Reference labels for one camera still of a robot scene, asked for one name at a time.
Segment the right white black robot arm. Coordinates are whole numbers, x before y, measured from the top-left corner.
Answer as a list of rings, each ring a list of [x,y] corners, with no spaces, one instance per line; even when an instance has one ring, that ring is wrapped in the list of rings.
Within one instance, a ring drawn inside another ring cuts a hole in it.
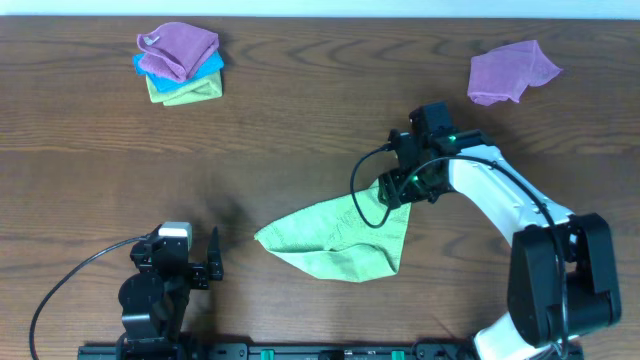
[[[508,311],[474,335],[475,359],[578,359],[573,339],[610,327],[622,315],[611,230],[596,213],[555,203],[504,159],[480,130],[461,131],[445,103],[419,107],[411,129],[393,129],[383,150],[399,165],[379,177],[389,211],[458,193],[508,242]]]

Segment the light green microfiber cloth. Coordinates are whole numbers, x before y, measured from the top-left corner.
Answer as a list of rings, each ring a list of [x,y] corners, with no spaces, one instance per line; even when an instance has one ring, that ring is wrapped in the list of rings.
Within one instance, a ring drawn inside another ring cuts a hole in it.
[[[380,220],[386,206],[378,184],[354,196],[316,203],[282,217],[255,235],[266,251],[321,280],[362,283],[399,272],[411,206],[390,212],[385,224],[368,227],[361,214]]]

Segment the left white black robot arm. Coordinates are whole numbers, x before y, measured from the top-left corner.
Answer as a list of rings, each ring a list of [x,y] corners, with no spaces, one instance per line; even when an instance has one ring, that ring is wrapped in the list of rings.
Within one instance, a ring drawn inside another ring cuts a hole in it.
[[[211,232],[206,260],[189,260],[193,244],[188,222],[166,222],[138,239],[130,258],[138,273],[120,287],[125,329],[118,359],[204,359],[206,351],[181,331],[190,293],[207,290],[224,277],[219,231]]]

